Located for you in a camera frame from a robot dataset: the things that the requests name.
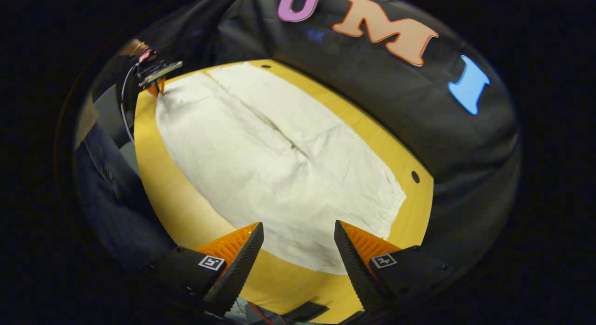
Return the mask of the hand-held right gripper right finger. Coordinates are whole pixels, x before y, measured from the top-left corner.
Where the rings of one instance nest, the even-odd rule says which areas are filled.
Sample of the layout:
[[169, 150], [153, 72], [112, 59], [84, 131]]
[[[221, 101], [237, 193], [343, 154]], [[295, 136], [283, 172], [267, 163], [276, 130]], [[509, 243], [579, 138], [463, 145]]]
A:
[[421, 246], [405, 249], [337, 220], [334, 241], [368, 315], [404, 311], [447, 284], [455, 268]]

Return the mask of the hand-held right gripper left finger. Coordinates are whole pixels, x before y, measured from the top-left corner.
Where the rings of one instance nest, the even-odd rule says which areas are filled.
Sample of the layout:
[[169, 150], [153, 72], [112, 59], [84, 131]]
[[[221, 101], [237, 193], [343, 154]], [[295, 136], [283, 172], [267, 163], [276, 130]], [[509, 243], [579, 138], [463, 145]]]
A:
[[177, 246], [154, 261], [154, 289], [181, 308], [223, 317], [239, 297], [264, 242], [252, 223], [195, 250]]

